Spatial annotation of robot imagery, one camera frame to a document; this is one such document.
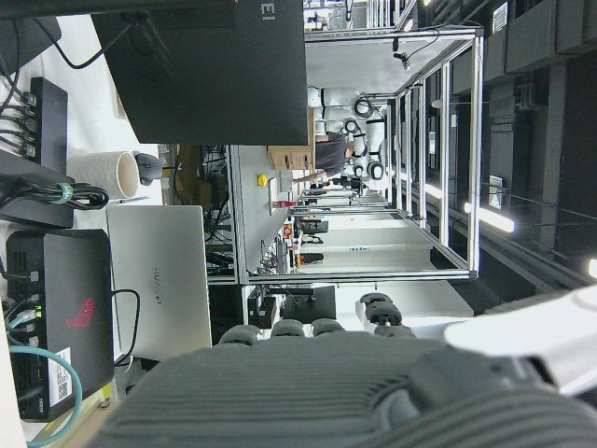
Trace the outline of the grey white right robot hand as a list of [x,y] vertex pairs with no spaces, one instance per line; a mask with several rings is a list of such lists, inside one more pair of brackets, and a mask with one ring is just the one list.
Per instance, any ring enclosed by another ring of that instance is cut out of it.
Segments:
[[94,447],[592,447],[596,289],[542,294],[408,326],[385,295],[371,328],[331,319],[261,340],[230,329],[160,363]]

